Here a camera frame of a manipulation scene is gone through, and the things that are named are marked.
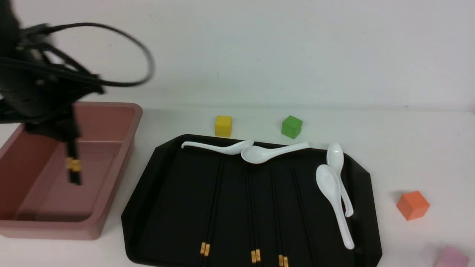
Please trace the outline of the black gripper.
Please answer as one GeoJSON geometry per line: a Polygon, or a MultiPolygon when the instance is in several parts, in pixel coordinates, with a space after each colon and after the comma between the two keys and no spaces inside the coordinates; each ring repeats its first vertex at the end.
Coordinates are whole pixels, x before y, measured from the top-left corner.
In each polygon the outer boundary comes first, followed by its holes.
{"type": "Polygon", "coordinates": [[[22,29],[9,0],[1,1],[1,123],[23,123],[24,130],[60,142],[80,137],[73,103],[103,87],[96,78],[49,39],[49,26],[22,29]]]}

